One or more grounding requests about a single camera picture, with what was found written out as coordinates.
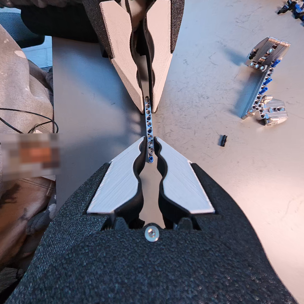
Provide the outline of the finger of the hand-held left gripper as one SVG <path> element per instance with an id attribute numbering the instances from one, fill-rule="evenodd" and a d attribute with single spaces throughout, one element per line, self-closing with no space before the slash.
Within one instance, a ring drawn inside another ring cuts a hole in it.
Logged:
<path id="1" fill-rule="evenodd" d="M 148 46 L 152 50 L 152 112 L 156 113 L 168 75 L 171 53 L 171 1 L 157 0 L 146 13 Z"/>
<path id="2" fill-rule="evenodd" d="M 100 2 L 102 18 L 112 51 L 111 62 L 126 87 L 132 101 L 144 112 L 142 90 L 137 82 L 137 65 L 130 49 L 132 25 L 127 10 L 116 1 Z"/>

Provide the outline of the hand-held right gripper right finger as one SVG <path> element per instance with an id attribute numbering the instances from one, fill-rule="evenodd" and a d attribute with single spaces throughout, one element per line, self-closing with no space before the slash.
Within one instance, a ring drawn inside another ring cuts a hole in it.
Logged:
<path id="1" fill-rule="evenodd" d="M 215 213 L 193 163 L 157 136 L 154 146 L 162 175 L 158 206 L 165 226 L 178 225 L 182 218 L 193 221 L 196 215 Z"/>

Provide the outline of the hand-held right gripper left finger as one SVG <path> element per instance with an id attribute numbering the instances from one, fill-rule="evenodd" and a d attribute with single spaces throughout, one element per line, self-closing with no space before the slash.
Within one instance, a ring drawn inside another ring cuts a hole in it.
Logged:
<path id="1" fill-rule="evenodd" d="M 143 208 L 139 174 L 146 163 L 146 137 L 143 136 L 111 160 L 87 209 L 87 214 L 124 218 L 126 223 L 139 217 Z"/>

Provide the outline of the grey desk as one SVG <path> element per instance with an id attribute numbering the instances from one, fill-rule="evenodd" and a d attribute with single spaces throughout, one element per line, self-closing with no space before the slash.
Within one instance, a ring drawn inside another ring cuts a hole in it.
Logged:
<path id="1" fill-rule="evenodd" d="M 197 163 L 237 202 L 273 268 L 303 303 L 303 26 L 286 1 L 185 1 L 154 135 Z M 268 94 L 288 119 L 241 119 L 259 76 L 244 63 L 267 36 L 291 43 Z M 62 141 L 57 209 L 105 162 L 145 134 L 98 44 L 52 38 L 54 111 Z M 225 147 L 220 146 L 227 135 Z"/>

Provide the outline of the black ribbed cloth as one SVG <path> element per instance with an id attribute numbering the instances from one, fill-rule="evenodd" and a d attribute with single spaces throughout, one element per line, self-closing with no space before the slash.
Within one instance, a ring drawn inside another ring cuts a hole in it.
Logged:
<path id="1" fill-rule="evenodd" d="M 98 43 L 97 35 L 82 3 L 64 7 L 21 6 L 21 18 L 33 33 L 88 43 Z"/>

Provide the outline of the dark blue chair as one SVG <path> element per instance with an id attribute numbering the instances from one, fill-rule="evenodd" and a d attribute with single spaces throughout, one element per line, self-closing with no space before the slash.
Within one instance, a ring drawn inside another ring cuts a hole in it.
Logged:
<path id="1" fill-rule="evenodd" d="M 35 34 L 27 28 L 20 10 L 1 9 L 0 24 L 22 49 L 41 45 L 45 41 L 44 35 Z"/>

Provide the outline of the long grey beam panel assembly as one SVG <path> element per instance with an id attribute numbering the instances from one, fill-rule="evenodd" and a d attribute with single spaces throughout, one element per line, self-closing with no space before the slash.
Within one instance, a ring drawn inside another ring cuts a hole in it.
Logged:
<path id="1" fill-rule="evenodd" d="M 260 78 L 243 111 L 243 120 L 255 115 L 260 116 L 259 110 L 262 107 L 260 104 L 261 98 L 263 95 L 269 95 L 267 93 L 268 85 L 273 80 L 272 75 L 275 67 L 282 61 L 290 45 L 287 41 L 274 37 L 266 37 L 249 53 L 246 66 L 258 71 Z"/>

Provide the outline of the silver curved toy panel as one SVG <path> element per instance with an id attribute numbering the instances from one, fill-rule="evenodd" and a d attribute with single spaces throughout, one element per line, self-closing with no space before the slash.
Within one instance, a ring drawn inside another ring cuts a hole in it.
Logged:
<path id="1" fill-rule="evenodd" d="M 287 120 L 288 114 L 283 101 L 273 98 L 272 95 L 263 95 L 260 104 L 260 117 L 265 126 L 274 126 Z"/>

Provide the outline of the pile of colourful toy pieces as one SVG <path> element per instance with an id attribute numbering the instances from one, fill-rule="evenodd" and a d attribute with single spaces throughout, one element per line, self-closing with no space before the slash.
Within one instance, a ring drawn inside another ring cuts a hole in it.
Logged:
<path id="1" fill-rule="evenodd" d="M 292 17 L 299 20 L 304 26 L 304 4 L 303 1 L 287 0 L 287 2 L 278 10 L 277 15 L 291 11 Z"/>

